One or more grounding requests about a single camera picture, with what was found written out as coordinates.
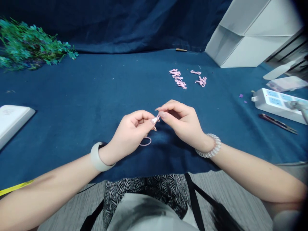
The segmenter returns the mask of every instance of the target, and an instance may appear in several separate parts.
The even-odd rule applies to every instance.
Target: black and white zigzag fabric
[[[191,207],[189,190],[184,175],[170,174],[147,178],[123,179],[106,182],[103,217],[104,230],[107,230],[118,203],[125,193],[139,193],[151,196],[170,206],[180,219]]]

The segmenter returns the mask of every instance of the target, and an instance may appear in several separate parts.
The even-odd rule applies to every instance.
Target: left hand
[[[153,130],[157,122],[154,118],[153,114],[144,110],[125,115],[110,143],[99,150],[101,160],[111,166],[134,152]]]

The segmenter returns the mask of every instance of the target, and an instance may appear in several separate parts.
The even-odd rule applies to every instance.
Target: electrical outlet
[[[286,100],[286,101],[293,101],[293,99],[292,99],[291,96],[283,95],[283,94],[281,94],[280,96],[281,96],[281,98],[282,98],[283,100]]]
[[[305,104],[305,105],[308,105],[307,100],[303,100],[303,99],[295,98],[295,101],[297,101],[297,102],[301,102],[301,103],[303,103],[303,104]]]
[[[308,105],[308,100],[275,92],[269,89],[262,88],[251,97],[251,101],[255,103],[256,108],[285,117],[296,122],[307,124],[299,110],[294,110],[288,102],[299,101]]]
[[[267,95],[268,95],[268,96],[271,96],[271,97],[279,98],[278,93],[275,92],[275,91],[267,90]]]
[[[278,106],[282,106],[281,100],[269,97],[269,102]]]

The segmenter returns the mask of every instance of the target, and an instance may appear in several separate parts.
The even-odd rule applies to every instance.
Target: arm
[[[181,140],[201,152],[213,149],[214,140],[204,134],[192,107],[171,100],[157,110]],[[222,144],[211,160],[261,200],[288,203],[305,199],[307,187],[301,181],[258,157]]]
[[[111,166],[136,150],[153,129],[152,118],[146,111],[124,116],[110,143],[99,150],[101,160]],[[29,230],[40,225],[99,173],[87,154],[10,193],[0,200],[0,231]]]
[[[211,158],[243,188],[261,200],[276,203],[302,202],[307,187],[294,176],[258,157],[222,144]]]

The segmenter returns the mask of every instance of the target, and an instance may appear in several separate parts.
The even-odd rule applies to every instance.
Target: power strip
[[[308,100],[261,88],[253,94],[251,101],[260,110],[306,124],[302,113],[297,109],[291,109],[287,102],[299,101],[308,105]]]
[[[29,107],[4,105],[0,107],[0,149],[34,115]]]

